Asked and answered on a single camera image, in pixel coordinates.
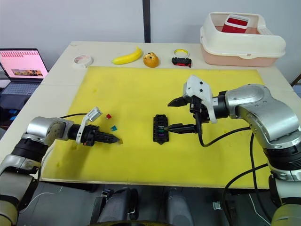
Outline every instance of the banana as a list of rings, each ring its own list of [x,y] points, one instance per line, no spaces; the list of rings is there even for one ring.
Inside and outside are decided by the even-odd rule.
[[[141,57],[142,53],[143,53],[142,50],[139,49],[138,47],[136,47],[135,52],[124,55],[124,56],[119,56],[119,57],[113,59],[112,63],[115,65],[122,65],[122,64],[130,63],[130,62],[137,60],[139,57]]]

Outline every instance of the tape roll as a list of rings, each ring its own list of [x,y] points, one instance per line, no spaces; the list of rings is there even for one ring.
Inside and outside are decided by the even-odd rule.
[[[185,56],[177,56],[176,53],[178,53],[178,52],[186,53],[186,55],[185,55]],[[174,51],[174,56],[175,56],[175,57],[179,57],[179,58],[187,58],[187,57],[189,57],[189,52],[188,52],[187,50],[183,49],[183,48],[177,48],[177,49]]]
[[[87,68],[93,63],[93,58],[89,55],[80,55],[74,58],[73,65],[76,68]]]

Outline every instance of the white wall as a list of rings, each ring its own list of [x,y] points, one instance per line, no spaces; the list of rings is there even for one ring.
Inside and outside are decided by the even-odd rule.
[[[50,69],[74,40],[144,42],[142,1],[0,0],[0,48],[37,48]]]
[[[286,41],[280,71],[289,82],[301,73],[301,0],[151,0],[151,42],[199,43],[200,27],[215,11],[262,15]]]

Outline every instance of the black pole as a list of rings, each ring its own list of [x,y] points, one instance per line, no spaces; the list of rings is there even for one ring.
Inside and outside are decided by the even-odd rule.
[[[151,42],[151,2],[142,0],[143,6],[143,25],[144,25],[144,42]]]

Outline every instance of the yellow ring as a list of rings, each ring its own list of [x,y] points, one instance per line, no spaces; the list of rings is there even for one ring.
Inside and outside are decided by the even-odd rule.
[[[183,49],[183,48],[177,48],[177,49],[174,51],[174,56],[175,56],[175,57],[178,57],[178,56],[176,55],[177,52],[184,52],[184,53],[186,53],[186,56],[184,56],[183,58],[186,58],[186,57],[189,56],[189,52],[188,52],[187,50]]]

